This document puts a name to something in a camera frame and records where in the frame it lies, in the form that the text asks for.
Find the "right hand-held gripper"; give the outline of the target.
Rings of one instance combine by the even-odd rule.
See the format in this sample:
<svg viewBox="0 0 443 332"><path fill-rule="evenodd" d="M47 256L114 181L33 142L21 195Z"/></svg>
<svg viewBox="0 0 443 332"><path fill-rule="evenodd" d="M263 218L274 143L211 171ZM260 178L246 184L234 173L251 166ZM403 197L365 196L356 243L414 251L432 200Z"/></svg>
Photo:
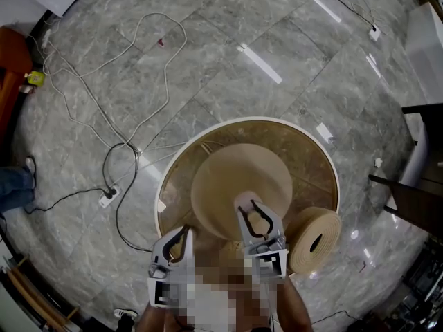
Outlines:
<svg viewBox="0 0 443 332"><path fill-rule="evenodd" d="M256 279L285 278L288 250L281 218L256 200L238 206L235 213L246 246L244 267Z"/></svg>

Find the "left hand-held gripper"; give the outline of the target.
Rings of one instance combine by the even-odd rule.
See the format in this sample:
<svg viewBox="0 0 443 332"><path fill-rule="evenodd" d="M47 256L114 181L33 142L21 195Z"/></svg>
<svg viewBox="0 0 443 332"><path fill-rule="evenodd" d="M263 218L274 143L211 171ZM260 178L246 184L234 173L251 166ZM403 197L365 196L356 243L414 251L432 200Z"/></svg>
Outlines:
<svg viewBox="0 0 443 332"><path fill-rule="evenodd" d="M169 231L154 244L147 278L153 307L187 309L188 302L195 298L195 260L190 259L194 252L194 238L194 230L183 225ZM178 246L178 253L173 258L170 251L175 246Z"/></svg>

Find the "person's right forearm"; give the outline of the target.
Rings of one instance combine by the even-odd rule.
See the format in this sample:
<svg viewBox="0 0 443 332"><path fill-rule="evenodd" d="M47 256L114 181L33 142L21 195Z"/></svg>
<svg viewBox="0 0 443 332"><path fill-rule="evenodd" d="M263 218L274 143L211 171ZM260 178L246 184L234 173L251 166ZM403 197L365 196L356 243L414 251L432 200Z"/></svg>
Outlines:
<svg viewBox="0 0 443 332"><path fill-rule="evenodd" d="M276 286L277 316L283 332L314 332L305 303L288 276Z"/></svg>

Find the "person's left forearm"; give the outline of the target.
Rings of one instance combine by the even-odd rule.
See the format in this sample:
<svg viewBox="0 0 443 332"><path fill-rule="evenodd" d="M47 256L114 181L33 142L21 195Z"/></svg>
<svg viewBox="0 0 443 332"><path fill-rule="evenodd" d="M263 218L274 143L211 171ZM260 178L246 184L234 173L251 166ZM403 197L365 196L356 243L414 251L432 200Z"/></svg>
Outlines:
<svg viewBox="0 0 443 332"><path fill-rule="evenodd" d="M180 329L170 310L148 304L135 327L135 332L179 332Z"/></svg>

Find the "beige foam roll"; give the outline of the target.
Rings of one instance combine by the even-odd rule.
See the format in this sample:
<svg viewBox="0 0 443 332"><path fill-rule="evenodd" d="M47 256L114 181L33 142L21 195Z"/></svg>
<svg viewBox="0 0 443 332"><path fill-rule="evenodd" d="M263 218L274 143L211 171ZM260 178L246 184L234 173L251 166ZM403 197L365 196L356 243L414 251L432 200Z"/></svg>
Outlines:
<svg viewBox="0 0 443 332"><path fill-rule="evenodd" d="M341 233L337 212L308 207L298 213L284 234L288 245L287 268L298 275L315 271L332 253Z"/></svg>

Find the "black white sneaker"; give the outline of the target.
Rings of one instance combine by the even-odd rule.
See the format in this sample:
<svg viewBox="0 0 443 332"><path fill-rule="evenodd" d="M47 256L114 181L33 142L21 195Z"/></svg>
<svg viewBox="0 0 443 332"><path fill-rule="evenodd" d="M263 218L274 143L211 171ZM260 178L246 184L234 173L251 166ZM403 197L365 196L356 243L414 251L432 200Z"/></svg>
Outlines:
<svg viewBox="0 0 443 332"><path fill-rule="evenodd" d="M119 319L115 332L132 332L138 313L133 310L117 308L114 310L114 316Z"/></svg>

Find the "round wooden tub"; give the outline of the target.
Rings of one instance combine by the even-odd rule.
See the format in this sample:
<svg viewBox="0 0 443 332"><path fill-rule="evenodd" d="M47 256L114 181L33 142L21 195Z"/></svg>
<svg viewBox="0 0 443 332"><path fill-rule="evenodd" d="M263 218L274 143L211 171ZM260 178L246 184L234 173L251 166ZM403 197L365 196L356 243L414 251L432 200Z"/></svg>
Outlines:
<svg viewBox="0 0 443 332"><path fill-rule="evenodd" d="M202 131L174 155L156 194L158 234L188 225L198 249L243 250L234 200L245 191L281 218L284 232L304 209L338 214L340 204L336 168L315 137L276 118L238 118Z"/></svg>

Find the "wooden slat rack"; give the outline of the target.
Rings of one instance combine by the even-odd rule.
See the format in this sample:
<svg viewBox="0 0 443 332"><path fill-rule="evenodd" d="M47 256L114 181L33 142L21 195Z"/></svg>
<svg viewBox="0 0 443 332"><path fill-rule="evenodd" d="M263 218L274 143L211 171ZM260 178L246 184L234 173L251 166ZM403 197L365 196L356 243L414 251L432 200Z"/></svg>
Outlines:
<svg viewBox="0 0 443 332"><path fill-rule="evenodd" d="M5 258L0 282L49 332L83 332L80 308L69 303L32 265L28 256Z"/></svg>

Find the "black floor equipment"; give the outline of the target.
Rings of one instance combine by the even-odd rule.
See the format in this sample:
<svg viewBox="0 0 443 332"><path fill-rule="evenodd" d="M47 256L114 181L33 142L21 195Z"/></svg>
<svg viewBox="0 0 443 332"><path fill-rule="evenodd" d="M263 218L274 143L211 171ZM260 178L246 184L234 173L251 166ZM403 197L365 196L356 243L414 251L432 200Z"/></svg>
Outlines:
<svg viewBox="0 0 443 332"><path fill-rule="evenodd" d="M410 289L389 318L392 332L443 332L443 245L429 239L404 276Z"/></svg>

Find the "small yellow pouch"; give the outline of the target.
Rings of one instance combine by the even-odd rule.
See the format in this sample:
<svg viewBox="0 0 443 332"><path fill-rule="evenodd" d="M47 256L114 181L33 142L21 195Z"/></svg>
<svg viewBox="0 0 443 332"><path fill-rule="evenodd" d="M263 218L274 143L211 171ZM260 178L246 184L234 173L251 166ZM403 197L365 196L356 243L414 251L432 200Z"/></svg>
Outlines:
<svg viewBox="0 0 443 332"><path fill-rule="evenodd" d="M40 71L31 71L25 74L27 83L33 86L42 86L44 83L46 75Z"/></svg>

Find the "orange wooden cabinet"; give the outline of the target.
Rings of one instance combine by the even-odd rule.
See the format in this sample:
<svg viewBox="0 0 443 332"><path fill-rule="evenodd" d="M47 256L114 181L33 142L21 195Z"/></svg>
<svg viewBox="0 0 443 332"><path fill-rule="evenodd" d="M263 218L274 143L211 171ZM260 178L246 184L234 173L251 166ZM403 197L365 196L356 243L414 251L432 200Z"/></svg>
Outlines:
<svg viewBox="0 0 443 332"><path fill-rule="evenodd" d="M13 29L0 27L0 146L6 136L19 87L32 68L25 37Z"/></svg>

